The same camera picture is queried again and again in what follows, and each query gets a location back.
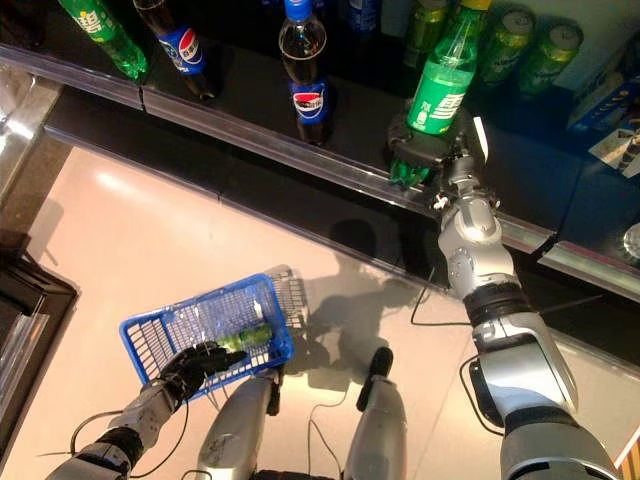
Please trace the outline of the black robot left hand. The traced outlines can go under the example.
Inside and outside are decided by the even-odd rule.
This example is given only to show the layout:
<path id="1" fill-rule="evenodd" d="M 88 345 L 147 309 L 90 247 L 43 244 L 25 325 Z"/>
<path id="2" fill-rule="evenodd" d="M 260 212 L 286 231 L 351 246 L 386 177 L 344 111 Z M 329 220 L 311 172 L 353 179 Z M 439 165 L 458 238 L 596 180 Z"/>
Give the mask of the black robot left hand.
<path id="1" fill-rule="evenodd" d="M 248 357 L 245 351 L 231 351 L 214 341 L 191 346 L 175 355 L 160 371 L 175 401 L 191 399 L 213 374 L 225 372 Z"/>

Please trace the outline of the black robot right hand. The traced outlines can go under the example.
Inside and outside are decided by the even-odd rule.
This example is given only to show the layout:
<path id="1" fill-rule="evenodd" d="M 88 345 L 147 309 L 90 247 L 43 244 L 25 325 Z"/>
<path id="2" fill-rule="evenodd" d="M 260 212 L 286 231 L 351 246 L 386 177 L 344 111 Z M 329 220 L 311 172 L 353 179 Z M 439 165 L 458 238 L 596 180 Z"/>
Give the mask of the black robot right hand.
<path id="1" fill-rule="evenodd" d="M 459 181 L 483 182 L 488 143 L 482 119 L 463 109 L 442 134 L 426 134 L 408 126 L 407 115 L 395 115 L 387 129 L 389 182 L 403 189 L 429 176 L 444 188 Z"/>

